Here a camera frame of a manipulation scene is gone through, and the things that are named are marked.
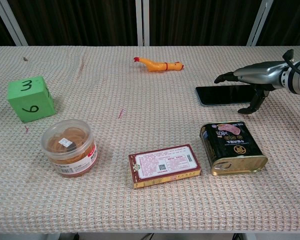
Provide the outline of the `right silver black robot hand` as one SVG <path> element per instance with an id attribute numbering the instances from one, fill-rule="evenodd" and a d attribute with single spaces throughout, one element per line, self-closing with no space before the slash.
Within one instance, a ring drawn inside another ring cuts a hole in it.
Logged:
<path id="1" fill-rule="evenodd" d="M 249 107 L 238 110 L 239 114 L 249 115 L 260 108 L 271 91 L 283 88 L 281 77 L 287 70 L 288 65 L 284 61 L 265 61 L 221 74 L 214 80 L 214 83 L 228 81 L 252 85 L 254 96 Z"/>

